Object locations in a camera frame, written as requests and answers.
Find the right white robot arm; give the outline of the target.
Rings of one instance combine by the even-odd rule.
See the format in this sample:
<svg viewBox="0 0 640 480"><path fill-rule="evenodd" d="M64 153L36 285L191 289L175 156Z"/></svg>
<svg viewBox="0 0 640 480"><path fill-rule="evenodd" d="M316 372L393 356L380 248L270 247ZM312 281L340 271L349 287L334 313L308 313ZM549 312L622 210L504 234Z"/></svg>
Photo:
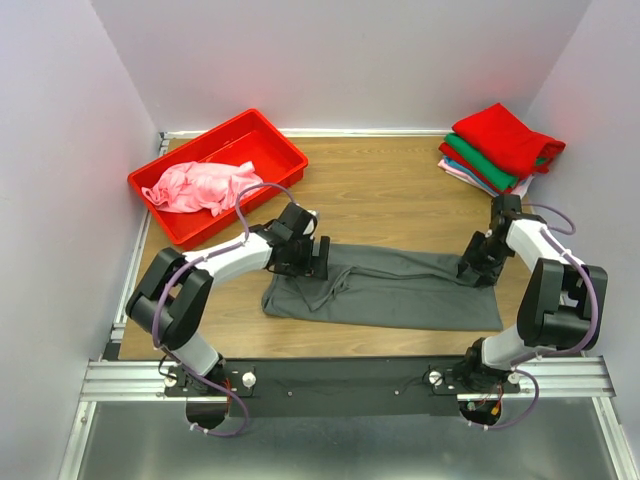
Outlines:
<svg viewBox="0 0 640 480"><path fill-rule="evenodd" d="M329 279L309 307L345 324L426 330L487 331L450 366L427 377L438 393L485 393L518 378L535 357L573 355L595 344L608 277L577 259L517 195L491 203L489 228L473 234L462 256L334 244ZM530 279L514 326L500 331L494 287L518 256Z"/></svg>

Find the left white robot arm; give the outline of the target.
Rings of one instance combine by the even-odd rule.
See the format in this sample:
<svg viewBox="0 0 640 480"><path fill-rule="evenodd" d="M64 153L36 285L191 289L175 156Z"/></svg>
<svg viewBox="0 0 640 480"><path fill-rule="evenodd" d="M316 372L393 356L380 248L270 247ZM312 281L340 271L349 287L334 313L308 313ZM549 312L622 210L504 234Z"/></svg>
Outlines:
<svg viewBox="0 0 640 480"><path fill-rule="evenodd" d="M265 224L244 224L233 240L185 253L165 248L129 297L126 315L182 364L197 393L212 394L228 385L223 356L199 333L212 289L259 270L325 280L330 239L315 239L318 223L316 211L291 201Z"/></svg>

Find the grey t-shirt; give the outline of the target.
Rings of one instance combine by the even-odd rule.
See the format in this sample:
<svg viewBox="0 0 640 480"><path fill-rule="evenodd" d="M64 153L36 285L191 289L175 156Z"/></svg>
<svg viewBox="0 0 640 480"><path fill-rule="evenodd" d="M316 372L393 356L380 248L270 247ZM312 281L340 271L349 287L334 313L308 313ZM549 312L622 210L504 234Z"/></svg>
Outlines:
<svg viewBox="0 0 640 480"><path fill-rule="evenodd" d="M439 331L500 331L496 295L456 254L333 244L328 278L276 275L262 296L270 316Z"/></svg>

